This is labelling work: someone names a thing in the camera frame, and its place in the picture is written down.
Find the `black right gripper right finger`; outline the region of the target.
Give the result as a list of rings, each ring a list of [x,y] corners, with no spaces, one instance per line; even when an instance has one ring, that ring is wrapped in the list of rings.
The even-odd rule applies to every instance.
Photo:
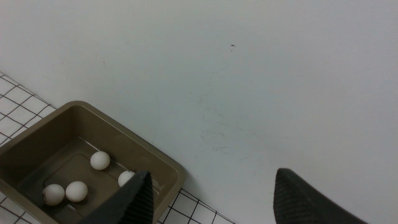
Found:
[[[273,213],[277,224],[365,224],[293,170],[279,168],[275,177]]]

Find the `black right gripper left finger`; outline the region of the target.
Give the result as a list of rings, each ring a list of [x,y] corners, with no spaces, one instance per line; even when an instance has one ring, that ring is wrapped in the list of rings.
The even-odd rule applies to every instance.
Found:
[[[151,173],[139,171],[79,224],[152,224],[154,211]]]

